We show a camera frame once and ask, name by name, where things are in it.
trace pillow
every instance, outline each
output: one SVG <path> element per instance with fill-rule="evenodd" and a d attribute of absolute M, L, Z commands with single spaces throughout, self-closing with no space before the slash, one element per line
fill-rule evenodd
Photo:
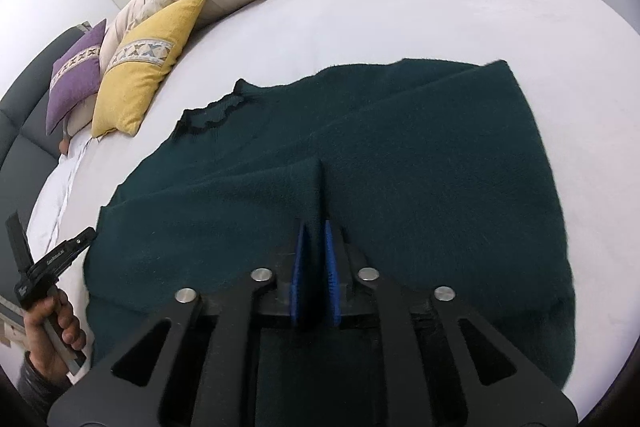
<path fill-rule="evenodd" d="M 107 19 L 85 33 L 53 63 L 45 128 L 51 134 L 60 120 L 100 87 L 100 45 Z"/>
<path fill-rule="evenodd" d="M 205 0 L 179 0 L 125 35 L 102 78 L 91 134 L 134 136 L 160 82 L 182 52 Z"/>
<path fill-rule="evenodd" d="M 69 112 L 66 122 L 66 133 L 69 136 L 75 136 L 85 125 L 91 123 L 94 118 L 95 99 L 97 93 L 93 93 L 86 99 L 81 100 Z"/>

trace tool handle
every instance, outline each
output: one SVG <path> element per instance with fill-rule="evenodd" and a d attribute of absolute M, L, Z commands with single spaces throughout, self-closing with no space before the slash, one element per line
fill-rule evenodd
<path fill-rule="evenodd" d="M 47 295 L 57 295 L 58 289 L 55 286 L 52 286 Z M 69 372 L 72 375 L 76 375 L 80 368 L 86 361 L 86 356 L 82 351 L 76 351 L 73 347 L 65 344 L 62 340 L 62 328 L 58 324 L 58 314 L 53 313 L 47 317 L 47 320 L 44 321 L 43 324 L 44 330 L 47 332 L 47 336 L 53 344 L 53 348 L 56 350 L 57 354 L 60 355 L 60 358 L 63 362 L 66 363 L 66 367 L 68 367 Z"/>

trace yellow pillow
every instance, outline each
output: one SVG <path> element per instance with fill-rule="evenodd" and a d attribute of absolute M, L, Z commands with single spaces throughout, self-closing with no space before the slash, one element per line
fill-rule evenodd
<path fill-rule="evenodd" d="M 182 53 L 205 0 L 179 0 L 122 39 L 102 78 L 91 134 L 118 129 L 134 136 L 160 82 Z"/>

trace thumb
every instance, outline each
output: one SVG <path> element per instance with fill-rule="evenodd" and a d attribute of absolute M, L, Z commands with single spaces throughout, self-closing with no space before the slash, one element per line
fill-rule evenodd
<path fill-rule="evenodd" d="M 56 309 L 57 304 L 58 300 L 56 297 L 47 297 L 46 299 L 42 299 L 36 302 L 24 314 L 25 327 L 41 325 L 44 320 L 53 313 L 53 311 Z"/>

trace finger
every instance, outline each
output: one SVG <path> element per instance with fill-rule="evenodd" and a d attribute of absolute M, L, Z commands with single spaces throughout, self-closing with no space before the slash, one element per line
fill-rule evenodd
<path fill-rule="evenodd" d="M 69 304 L 62 306 L 58 311 L 58 324 L 63 330 L 71 325 L 74 318 L 74 310 Z"/>
<path fill-rule="evenodd" d="M 69 302 L 69 297 L 67 297 L 66 293 L 64 293 L 62 290 L 58 290 L 58 297 L 60 298 L 60 304 L 62 304 L 63 306 Z"/>
<path fill-rule="evenodd" d="M 84 346 L 86 346 L 86 333 L 80 330 L 80 336 L 73 344 L 71 344 L 71 347 L 76 351 L 80 351 L 81 349 L 84 349 Z"/>
<path fill-rule="evenodd" d="M 24 325 L 39 326 L 56 308 L 58 299 L 56 297 L 47 297 L 36 302 L 25 314 Z"/>
<path fill-rule="evenodd" d="M 80 321 L 74 317 L 73 322 L 62 332 L 62 340 L 65 344 L 73 344 L 80 337 Z"/>

